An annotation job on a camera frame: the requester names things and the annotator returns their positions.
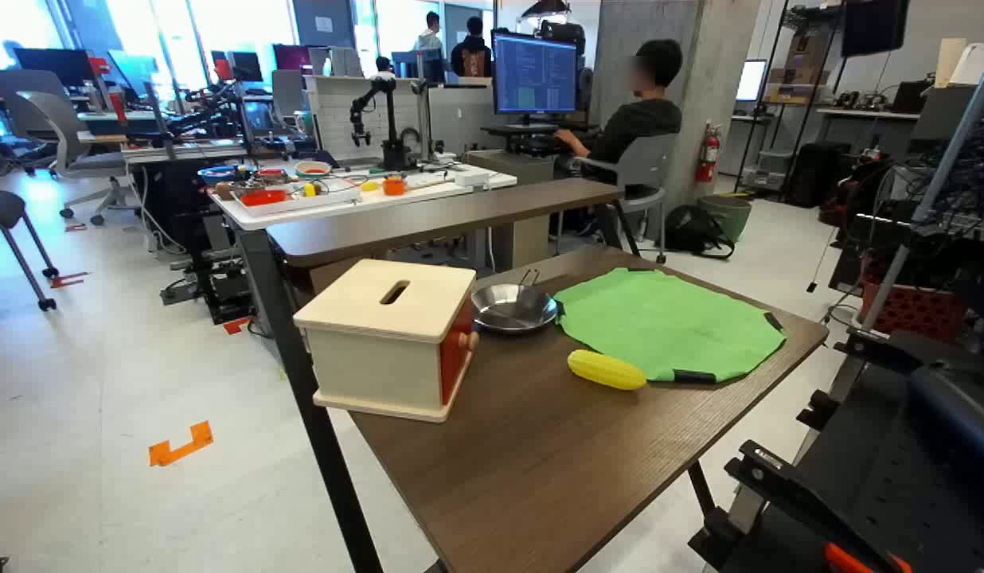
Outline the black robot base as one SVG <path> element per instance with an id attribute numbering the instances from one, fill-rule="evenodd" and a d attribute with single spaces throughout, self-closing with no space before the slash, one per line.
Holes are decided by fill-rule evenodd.
<path id="1" fill-rule="evenodd" d="M 695 482 L 690 539 L 717 573 L 984 573 L 984 358 L 920 338 L 849 335 L 838 395 L 800 420 L 785 463 L 746 439 L 735 508 Z"/>

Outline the small black robot arm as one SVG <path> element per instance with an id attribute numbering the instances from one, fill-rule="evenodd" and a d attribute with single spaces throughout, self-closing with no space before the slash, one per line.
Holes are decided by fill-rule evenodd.
<path id="1" fill-rule="evenodd" d="M 389 57 L 375 61 L 365 92 L 349 103 L 349 140 L 375 145 L 384 172 L 415 168 L 423 142 L 417 86 L 395 72 Z"/>

